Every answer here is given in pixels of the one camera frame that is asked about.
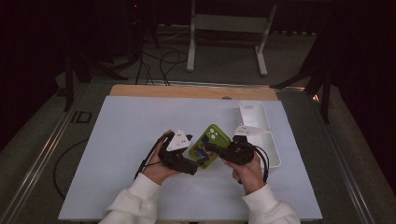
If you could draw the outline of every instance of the wooden edge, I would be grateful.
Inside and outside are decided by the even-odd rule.
[[[204,98],[233,100],[278,100],[269,87],[201,87],[201,86],[113,86],[110,96],[141,96],[168,98]]]

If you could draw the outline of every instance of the sleeve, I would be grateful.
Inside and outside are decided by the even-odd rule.
[[[288,203],[276,199],[268,184],[242,198],[250,210],[249,224],[300,223],[294,209]]]
[[[132,186],[121,191],[105,209],[100,224],[154,224],[160,187],[139,174]]]

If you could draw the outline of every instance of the smartphone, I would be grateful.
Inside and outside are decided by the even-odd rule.
[[[204,169],[206,169],[219,156],[215,152],[205,151],[205,143],[212,143],[218,147],[227,148],[231,144],[231,139],[216,124],[211,124],[207,127],[201,137],[189,150],[189,155],[194,161],[198,161],[204,157],[209,158],[209,160],[202,165],[202,168]]]

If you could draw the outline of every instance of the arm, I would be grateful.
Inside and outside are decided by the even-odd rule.
[[[233,178],[242,181],[246,196],[242,197],[249,208],[249,224],[300,223],[296,212],[286,202],[275,198],[271,188],[262,180],[261,161],[257,154],[245,165],[224,163],[233,168]]]
[[[157,219],[157,201],[161,183],[178,174],[160,163],[158,152],[163,141],[155,148],[148,161],[150,166],[139,174],[128,189],[121,191],[114,202],[105,209],[100,224],[154,224]]]

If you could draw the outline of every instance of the white plastic box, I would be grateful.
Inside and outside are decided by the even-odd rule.
[[[280,166],[280,158],[274,138],[271,133],[271,127],[265,113],[264,104],[258,101],[241,101],[239,103],[243,125],[255,128],[262,128],[269,133],[261,133],[247,137],[247,141],[253,146],[261,147],[268,155],[270,172]]]

